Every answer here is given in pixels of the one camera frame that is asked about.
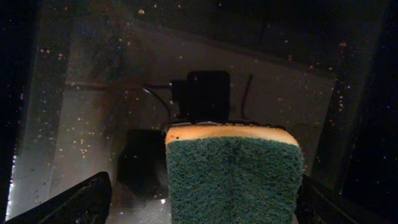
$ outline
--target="transparent wall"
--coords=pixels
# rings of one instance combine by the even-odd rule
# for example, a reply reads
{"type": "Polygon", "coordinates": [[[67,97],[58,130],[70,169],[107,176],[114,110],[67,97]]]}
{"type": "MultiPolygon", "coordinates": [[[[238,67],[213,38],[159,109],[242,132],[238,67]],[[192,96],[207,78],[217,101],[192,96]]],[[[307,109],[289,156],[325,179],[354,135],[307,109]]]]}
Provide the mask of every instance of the transparent wall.
{"type": "MultiPolygon", "coordinates": [[[[162,103],[142,86],[167,86],[194,70],[227,71],[229,118],[243,120],[243,110],[249,120],[285,126],[304,153],[304,174],[331,184],[334,177],[322,175],[324,158],[317,154],[322,129],[353,117],[346,110],[358,107],[361,75],[369,70],[382,13],[348,32],[366,7],[347,16],[354,6],[314,3],[327,12],[325,21],[338,18],[328,24],[313,21],[316,9],[301,6],[316,14],[304,15],[283,3],[294,6],[289,1],[45,1],[8,217],[106,171],[114,194],[107,223],[170,223],[167,197],[154,191],[153,198],[141,200],[116,180],[118,158],[129,131],[162,130],[169,122],[162,103]],[[344,82],[342,74],[348,77],[344,82]],[[334,91],[336,85],[341,92],[334,91]],[[336,119],[326,118],[331,100],[341,113],[336,119]]],[[[170,89],[153,91],[175,118],[179,107],[170,101],[170,89]]],[[[164,166],[153,169],[164,178],[164,166]]]]}

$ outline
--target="black plastic part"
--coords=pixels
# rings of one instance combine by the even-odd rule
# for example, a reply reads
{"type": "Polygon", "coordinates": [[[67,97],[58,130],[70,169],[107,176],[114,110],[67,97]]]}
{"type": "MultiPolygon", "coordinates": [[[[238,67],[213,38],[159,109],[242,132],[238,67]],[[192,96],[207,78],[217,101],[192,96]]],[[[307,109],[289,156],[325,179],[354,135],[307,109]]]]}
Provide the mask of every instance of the black plastic part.
{"type": "Polygon", "coordinates": [[[104,224],[111,199],[109,175],[100,172],[5,224],[104,224]]]}
{"type": "Polygon", "coordinates": [[[228,72],[190,72],[187,81],[187,118],[189,122],[228,120],[230,89],[228,72]]]}
{"type": "Polygon", "coordinates": [[[298,192],[296,216],[299,223],[392,223],[363,207],[336,195],[325,186],[303,175],[303,184],[298,192]]]}
{"type": "Polygon", "coordinates": [[[117,180],[139,199],[158,200],[168,196],[164,139],[162,131],[127,132],[127,145],[118,159],[117,180]]]}

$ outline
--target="scouring pad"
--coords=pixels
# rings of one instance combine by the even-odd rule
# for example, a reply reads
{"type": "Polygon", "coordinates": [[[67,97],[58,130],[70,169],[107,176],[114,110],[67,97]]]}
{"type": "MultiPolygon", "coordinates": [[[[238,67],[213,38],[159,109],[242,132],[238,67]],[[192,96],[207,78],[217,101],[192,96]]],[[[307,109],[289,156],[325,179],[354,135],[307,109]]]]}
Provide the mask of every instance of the scouring pad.
{"type": "Polygon", "coordinates": [[[286,131],[179,126],[165,141],[172,223],[292,223],[303,154],[286,131]]]}

